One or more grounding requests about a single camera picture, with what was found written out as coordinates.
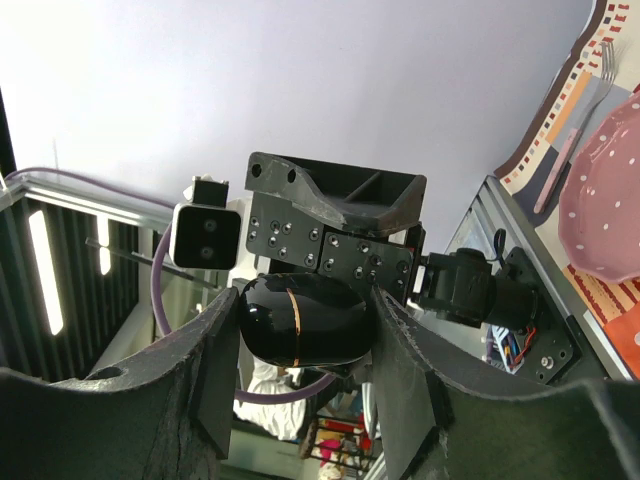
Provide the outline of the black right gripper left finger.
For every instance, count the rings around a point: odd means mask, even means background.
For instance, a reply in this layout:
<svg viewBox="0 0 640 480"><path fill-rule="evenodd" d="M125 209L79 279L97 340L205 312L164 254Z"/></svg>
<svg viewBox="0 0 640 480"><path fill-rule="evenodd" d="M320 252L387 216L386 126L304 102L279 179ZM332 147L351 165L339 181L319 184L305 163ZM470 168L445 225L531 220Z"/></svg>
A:
<svg viewBox="0 0 640 480"><path fill-rule="evenodd" d="M238 291L84 380L1 371L4 479L216 479L229 453Z"/></svg>

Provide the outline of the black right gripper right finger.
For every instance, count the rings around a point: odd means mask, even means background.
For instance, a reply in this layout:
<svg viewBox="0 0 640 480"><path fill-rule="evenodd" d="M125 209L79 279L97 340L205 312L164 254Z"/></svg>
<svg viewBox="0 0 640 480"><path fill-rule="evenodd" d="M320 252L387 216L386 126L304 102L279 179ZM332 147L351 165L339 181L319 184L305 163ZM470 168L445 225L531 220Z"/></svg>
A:
<svg viewBox="0 0 640 480"><path fill-rule="evenodd" d="M639 386L548 387L487 365L374 288L375 398L391 479L635 479Z"/></svg>

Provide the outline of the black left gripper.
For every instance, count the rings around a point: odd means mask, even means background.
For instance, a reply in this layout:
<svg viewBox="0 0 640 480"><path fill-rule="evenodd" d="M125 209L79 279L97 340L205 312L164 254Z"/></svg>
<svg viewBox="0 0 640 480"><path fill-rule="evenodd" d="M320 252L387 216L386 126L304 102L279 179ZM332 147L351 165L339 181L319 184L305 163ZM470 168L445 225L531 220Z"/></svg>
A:
<svg viewBox="0 0 640 480"><path fill-rule="evenodd" d="M426 186L423 175L254 152L245 180L256 193L246 248L268 264L259 268L264 273L316 273L364 297L378 285L405 300L425 237L417 224ZM356 236L402 230L396 243Z"/></svg>

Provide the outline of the black case with gold line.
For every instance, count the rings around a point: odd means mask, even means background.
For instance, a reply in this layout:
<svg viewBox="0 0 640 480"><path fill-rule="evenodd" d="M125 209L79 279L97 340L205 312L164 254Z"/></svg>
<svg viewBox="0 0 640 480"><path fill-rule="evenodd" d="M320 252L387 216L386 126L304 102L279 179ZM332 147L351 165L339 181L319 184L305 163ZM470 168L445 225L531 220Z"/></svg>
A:
<svg viewBox="0 0 640 480"><path fill-rule="evenodd" d="M280 367L350 364L374 342L365 299L317 274L268 274L250 281L239 299L238 322L249 351Z"/></svg>

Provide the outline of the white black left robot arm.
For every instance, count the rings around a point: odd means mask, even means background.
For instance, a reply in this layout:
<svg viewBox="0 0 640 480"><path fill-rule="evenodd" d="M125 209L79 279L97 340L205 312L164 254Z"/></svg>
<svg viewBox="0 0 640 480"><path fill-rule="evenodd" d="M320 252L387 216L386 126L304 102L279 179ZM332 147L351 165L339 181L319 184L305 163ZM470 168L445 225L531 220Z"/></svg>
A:
<svg viewBox="0 0 640 480"><path fill-rule="evenodd" d="M466 327L488 326L489 359L552 384L582 356L526 253L424 254L424 176L255 152L247 250L268 271L242 293L251 352L283 367L344 373L374 339L374 288Z"/></svg>

